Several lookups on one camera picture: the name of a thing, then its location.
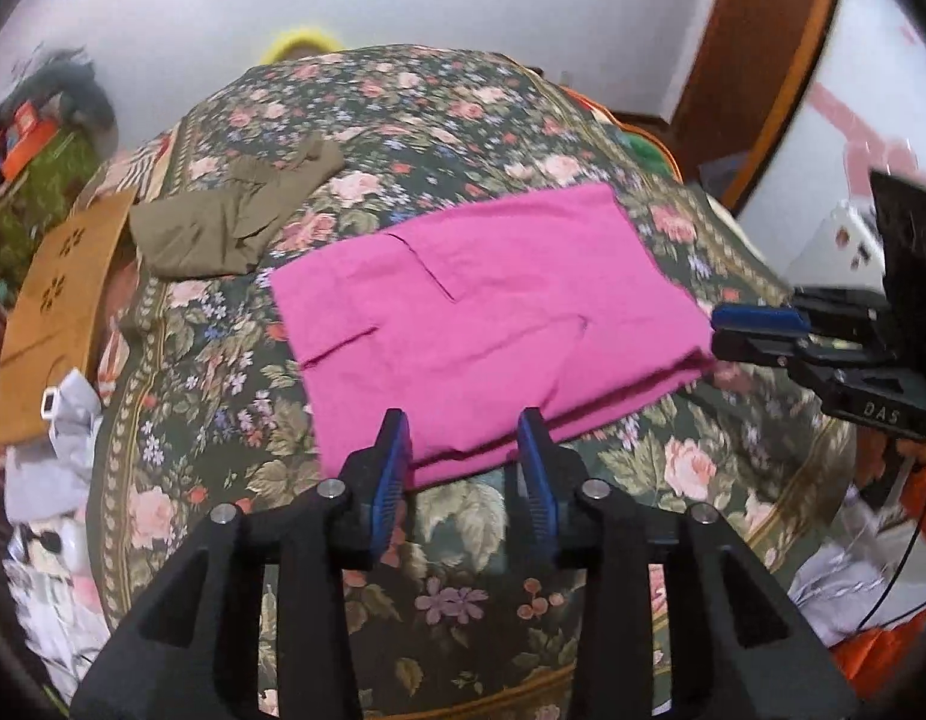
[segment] yellow fuzzy object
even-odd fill
[[[291,32],[284,32],[277,40],[269,46],[269,50],[263,55],[261,64],[272,65],[274,62],[280,62],[284,59],[292,59],[293,52],[306,50],[313,55],[320,53],[338,52],[343,48],[343,44],[336,38],[330,37],[325,32],[318,29],[294,29]]]

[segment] wooden door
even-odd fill
[[[738,209],[786,128],[835,0],[715,0],[666,141],[689,179],[747,152],[720,201]]]

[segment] khaki garment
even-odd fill
[[[336,143],[310,135],[283,170],[243,155],[224,186],[134,206],[130,230],[160,278],[248,274],[293,211],[343,167]]]

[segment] pink cloth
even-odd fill
[[[271,276],[326,475],[387,408],[408,488],[499,466],[519,413],[556,440],[709,368],[709,319],[642,247],[606,184],[530,191],[312,251]]]

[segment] black cable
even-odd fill
[[[926,608],[926,600],[923,601],[920,605],[916,605],[915,607],[911,608],[911,610],[905,611],[899,617],[894,617],[892,620],[886,620],[886,622],[880,623],[880,627],[888,628],[891,625],[896,625],[901,620],[906,619],[909,615],[916,614],[918,611],[923,611],[925,608]]]
[[[856,628],[856,632],[859,633],[863,630],[863,626],[870,621],[870,618],[877,613],[879,607],[882,606],[883,601],[886,600],[886,597],[889,595],[890,590],[893,589],[893,585],[896,584],[896,580],[900,577],[900,574],[903,573],[903,567],[906,565],[906,561],[909,559],[909,554],[913,551],[913,547],[916,546],[916,539],[920,536],[920,531],[922,530],[922,521],[926,519],[926,500],[922,504],[922,512],[920,512],[919,519],[916,520],[916,528],[913,529],[913,535],[909,540],[909,544],[906,546],[906,552],[903,552],[903,558],[900,560],[900,564],[896,567],[896,571],[893,572],[893,576],[890,578],[889,584],[887,584],[886,589],[882,592],[882,595],[879,596],[879,600],[874,604],[873,608],[869,610],[869,613],[860,621],[859,626]]]

